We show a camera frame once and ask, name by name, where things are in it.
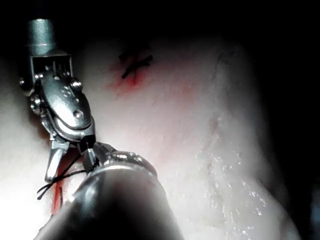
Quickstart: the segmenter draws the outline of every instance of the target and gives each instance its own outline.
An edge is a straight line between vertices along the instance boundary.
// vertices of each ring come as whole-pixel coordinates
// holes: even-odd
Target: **dark background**
[[[24,20],[35,17],[56,19],[64,43],[71,52],[92,38],[120,36],[144,40],[157,36],[220,34],[241,43],[251,54],[255,73],[268,110],[272,140],[290,194],[291,214],[307,239],[310,229],[311,183],[314,179],[317,137],[312,119],[317,114],[312,89],[317,79],[310,76],[316,63],[311,33],[312,14],[298,6],[190,5],[149,2],[127,5],[118,2],[34,0],[2,7],[0,56],[16,58],[21,45]]]

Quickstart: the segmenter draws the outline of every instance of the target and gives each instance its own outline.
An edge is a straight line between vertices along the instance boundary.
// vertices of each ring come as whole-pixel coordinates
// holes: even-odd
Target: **pale tissue surface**
[[[220,39],[150,46],[141,58],[152,54],[151,66],[137,71],[144,81],[127,94],[126,87],[108,88],[128,66],[116,64],[124,44],[95,42],[74,57],[98,141],[154,165],[186,240],[300,239],[279,204],[285,189],[271,168],[268,128],[244,51]],[[53,188],[41,201],[36,195],[48,136],[39,135],[16,68],[4,59],[0,79],[0,238],[31,240],[52,209]],[[83,178],[65,181],[65,198]]]

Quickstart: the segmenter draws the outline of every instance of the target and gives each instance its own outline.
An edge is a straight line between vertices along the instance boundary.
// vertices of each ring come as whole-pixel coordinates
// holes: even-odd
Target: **moist tissue surface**
[[[74,55],[74,71],[97,140],[156,168],[185,239],[300,239],[283,207],[286,189],[245,51],[219,38],[163,38],[121,62],[125,47],[117,39],[92,42]],[[134,58],[150,54],[150,66],[121,78]],[[49,134],[30,113],[17,74],[0,59],[0,238],[31,240],[56,208],[57,190],[37,200]],[[61,183],[65,200],[84,177]]]

